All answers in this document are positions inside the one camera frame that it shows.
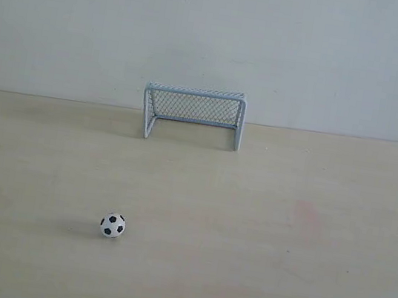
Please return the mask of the black and white soccer ball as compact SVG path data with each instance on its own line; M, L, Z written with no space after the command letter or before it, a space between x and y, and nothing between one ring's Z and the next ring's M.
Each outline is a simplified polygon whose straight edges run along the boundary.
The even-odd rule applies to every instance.
M110 212L102 218L99 226L101 234L107 238L117 238L125 232L125 218L117 212Z

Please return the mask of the white miniature goal with net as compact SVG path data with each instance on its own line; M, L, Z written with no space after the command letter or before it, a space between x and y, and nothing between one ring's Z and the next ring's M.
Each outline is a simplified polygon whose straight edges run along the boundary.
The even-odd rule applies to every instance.
M143 137L160 119L234 131L233 148L241 148L247 113L245 94L149 82L143 95Z

